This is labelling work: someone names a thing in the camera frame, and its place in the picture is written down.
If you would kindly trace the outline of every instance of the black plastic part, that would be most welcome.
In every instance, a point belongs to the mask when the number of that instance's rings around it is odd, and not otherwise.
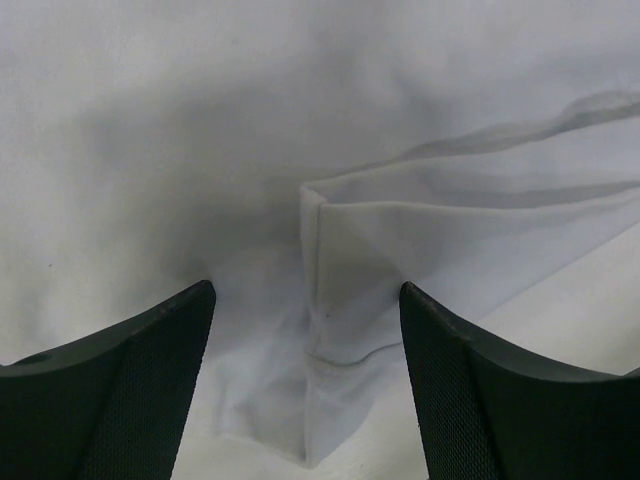
[[[400,317],[431,480],[640,479],[640,370],[534,354],[411,283]]]
[[[0,367],[0,479],[170,479],[214,306],[202,281]]]

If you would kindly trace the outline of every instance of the folded white cloth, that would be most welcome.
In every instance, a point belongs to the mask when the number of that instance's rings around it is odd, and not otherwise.
[[[398,375],[404,281],[478,321],[640,222],[638,129],[634,118],[303,186],[312,321],[307,453],[331,452],[365,418],[387,377]],[[516,309],[500,317],[512,332],[535,321]],[[545,326],[547,333],[532,337],[539,343],[554,338],[553,325]]]
[[[584,368],[624,374],[640,366],[640,224],[516,295],[478,323],[524,348]],[[406,372],[381,393],[363,425],[314,470],[236,439],[187,435],[175,480],[212,472],[236,480],[424,480],[422,444]]]

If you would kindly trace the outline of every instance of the wrinkled fabric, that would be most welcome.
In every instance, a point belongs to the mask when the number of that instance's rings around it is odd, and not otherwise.
[[[640,224],[515,295],[478,323],[524,348],[583,368],[613,374],[635,369],[640,365],[638,242]],[[176,480],[210,478],[207,459],[212,452],[219,459],[216,472],[225,478],[426,477],[406,372],[378,396],[363,426],[314,470],[279,460],[246,442],[187,438]]]
[[[347,438],[397,377],[404,281],[477,322],[640,222],[639,129],[634,118],[305,185],[308,450],[330,453],[323,440]]]
[[[609,140],[585,126],[637,113],[639,10],[0,2],[0,363],[210,278],[219,301],[187,437],[319,462],[402,375],[389,326],[402,275],[479,319],[633,223],[631,124]],[[553,136],[569,120],[591,132],[582,147]],[[452,151],[464,155],[445,167]],[[425,152],[439,160],[406,163]],[[363,173],[389,159],[397,180]],[[361,199],[314,190],[345,170]],[[319,275],[310,228],[328,253]]]

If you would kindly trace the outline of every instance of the white fabric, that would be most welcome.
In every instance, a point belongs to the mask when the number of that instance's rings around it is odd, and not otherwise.
[[[624,374],[640,366],[637,295],[640,224],[480,319],[482,327],[550,358]],[[185,439],[175,480],[223,478],[424,480],[427,476],[406,372],[376,400],[363,426],[314,470],[237,440]]]
[[[305,185],[307,451],[330,453],[397,376],[404,281],[478,321],[640,222],[638,131],[634,118]]]

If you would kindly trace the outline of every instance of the small hole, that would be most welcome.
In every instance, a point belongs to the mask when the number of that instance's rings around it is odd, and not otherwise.
[[[33,365],[34,363],[41,363],[49,360],[51,355],[48,353],[36,353],[35,355],[31,355],[30,357],[23,358],[19,362],[16,362],[14,365]]]

